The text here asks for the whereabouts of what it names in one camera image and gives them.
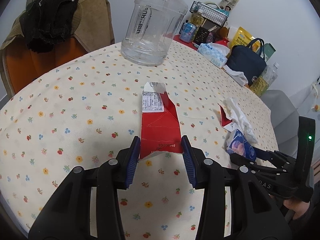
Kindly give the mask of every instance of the table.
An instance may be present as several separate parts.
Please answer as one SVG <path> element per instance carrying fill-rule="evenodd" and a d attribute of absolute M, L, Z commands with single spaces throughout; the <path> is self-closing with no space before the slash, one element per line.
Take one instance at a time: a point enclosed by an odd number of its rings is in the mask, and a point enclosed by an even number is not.
<path fill-rule="evenodd" d="M 51 70 L 0 111 L 0 190 L 26 231 L 73 167 L 99 167 L 140 136 L 146 82 L 166 83 L 181 135 L 222 166 L 233 167 L 225 152 L 228 132 L 219 123 L 219 104 L 228 97 L 247 114 L 259 140 L 255 146 L 277 150 L 270 110 L 196 51 L 173 41 L 161 66 L 144 67 L 125 60 L 120 46 Z M 181 155 L 138 163 L 133 184 L 118 195 L 128 239 L 195 239 L 203 191 L 189 184 Z"/>

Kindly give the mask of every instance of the clear plastic water bottle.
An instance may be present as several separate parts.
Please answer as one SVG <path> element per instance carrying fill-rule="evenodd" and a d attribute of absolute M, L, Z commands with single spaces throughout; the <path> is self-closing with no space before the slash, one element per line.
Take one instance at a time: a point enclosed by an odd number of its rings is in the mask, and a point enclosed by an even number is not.
<path fill-rule="evenodd" d="M 124 58 L 141 65 L 160 65 L 167 56 L 188 6 L 183 0 L 134 0 L 126 37 Z"/>

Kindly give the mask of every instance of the gray chair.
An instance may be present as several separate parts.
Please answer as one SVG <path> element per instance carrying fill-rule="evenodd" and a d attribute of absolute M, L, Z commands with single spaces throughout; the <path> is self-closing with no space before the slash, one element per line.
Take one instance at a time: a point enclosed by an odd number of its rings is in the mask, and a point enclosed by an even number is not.
<path fill-rule="evenodd" d="M 267 90 L 261 100 L 271 110 L 271 124 L 279 151 L 297 157 L 299 114 L 290 99 L 280 90 Z"/>

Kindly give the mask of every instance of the can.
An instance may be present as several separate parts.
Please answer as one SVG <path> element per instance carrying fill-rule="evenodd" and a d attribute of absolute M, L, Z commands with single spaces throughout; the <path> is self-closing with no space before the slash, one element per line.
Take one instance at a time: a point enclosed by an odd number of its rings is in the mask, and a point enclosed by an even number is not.
<path fill-rule="evenodd" d="M 197 27 L 195 25 L 191 23 L 186 23 L 180 34 L 179 39 L 184 42 L 190 42 L 196 30 L 197 30 Z"/>

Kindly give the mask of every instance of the black holder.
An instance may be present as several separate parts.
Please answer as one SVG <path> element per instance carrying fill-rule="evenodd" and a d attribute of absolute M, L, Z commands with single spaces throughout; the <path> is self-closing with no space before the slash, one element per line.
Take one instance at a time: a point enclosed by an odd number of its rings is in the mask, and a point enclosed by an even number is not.
<path fill-rule="evenodd" d="M 269 194 L 282 199 L 296 197 L 308 203 L 313 195 L 309 180 L 315 133 L 315 120 L 300 116 L 297 159 L 278 151 L 254 148 L 258 158 L 270 161 L 276 168 L 258 165 L 236 153 L 230 155 L 230 160 L 238 166 L 244 165 L 252 170 Z"/>

